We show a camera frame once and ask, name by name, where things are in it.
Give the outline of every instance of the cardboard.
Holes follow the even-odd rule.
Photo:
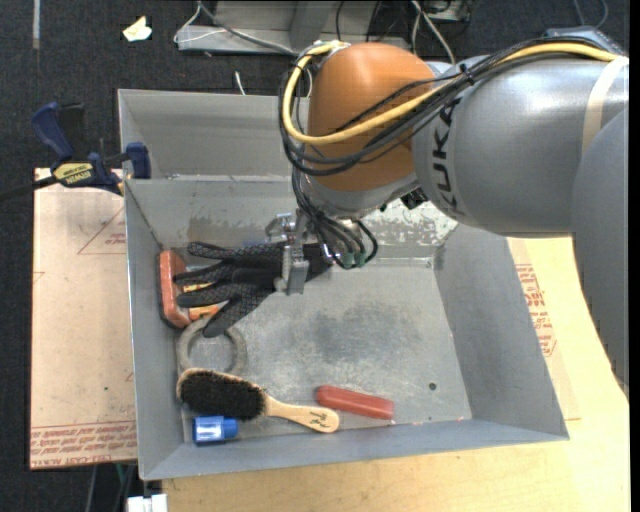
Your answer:
[[[34,194],[31,469],[137,457],[124,202]]]
[[[531,320],[540,341],[540,348],[549,369],[553,389],[560,402],[562,415],[565,421],[579,420],[580,410],[567,376],[562,350],[554,329],[553,314],[549,312],[545,301],[545,290],[540,286],[538,272],[529,253],[531,243],[531,240],[511,238],[509,248],[529,306]]]

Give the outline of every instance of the gray bin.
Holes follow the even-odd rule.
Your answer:
[[[144,142],[154,165],[154,178],[128,180],[125,194],[143,479],[567,438],[506,240],[464,226],[438,238],[439,220],[383,214],[370,223],[381,240],[371,264],[332,268],[303,295],[275,293],[237,327],[248,349],[241,375],[274,398],[311,404],[317,386],[332,384],[393,400],[394,421],[341,412],[340,430],[320,434],[259,418],[232,441],[196,447],[175,398],[179,332],[160,319],[156,259],[194,240],[264,241],[268,222],[293,211],[276,100],[145,91],[119,99],[123,146]],[[430,230],[434,243],[416,243]],[[228,345],[224,336],[197,340],[192,360],[222,370]]]

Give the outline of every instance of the hair brush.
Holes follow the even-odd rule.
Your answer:
[[[331,409],[284,404],[253,382],[208,368],[185,370],[178,379],[176,394],[198,414],[243,421],[258,416],[276,416],[326,433],[334,432],[340,425],[340,417]]]

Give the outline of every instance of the blue cap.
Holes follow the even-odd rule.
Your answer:
[[[238,422],[224,416],[193,418],[193,442],[208,444],[233,439],[238,434]]]

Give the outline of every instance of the yellow cable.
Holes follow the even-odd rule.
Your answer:
[[[283,95],[282,101],[282,122],[287,133],[295,140],[299,142],[304,142],[305,144],[313,144],[315,146],[323,146],[326,144],[333,144],[335,142],[341,142],[347,140],[351,137],[355,137],[356,135],[362,135],[363,133],[368,132],[373,128],[377,128],[389,121],[393,121],[403,115],[407,114],[418,105],[420,105],[423,101],[429,99],[433,94],[435,94],[439,89],[444,87],[441,85],[440,87],[436,87],[427,91],[426,93],[412,99],[406,101],[402,105],[398,105],[386,112],[379,114],[367,121],[363,121],[360,124],[347,128],[346,130],[342,130],[340,132],[331,133],[329,135],[321,135],[321,136],[311,136],[305,135],[304,133],[296,130],[293,120],[291,119],[290,111],[291,111],[291,102],[293,98],[293,91],[295,89],[295,85],[300,79],[302,75],[302,70],[305,68],[307,63],[311,60],[311,55],[321,55],[323,53],[328,53],[336,48],[341,47],[339,42],[327,43],[324,45],[317,46],[312,48],[307,52],[307,56],[302,57],[298,63],[298,67],[296,67],[289,80],[287,81],[287,85]],[[539,53],[574,53],[577,55],[584,55],[586,57],[590,57],[595,60],[601,60],[604,62],[610,62],[617,57],[616,54],[609,53],[607,51],[599,50],[597,48],[593,48],[591,46],[581,44],[581,43],[547,43],[541,44],[538,46],[532,46],[530,48],[524,48],[519,50],[508,57],[505,57],[497,64],[508,62],[513,59],[517,59],[520,57],[528,57],[531,55],[536,55]]]

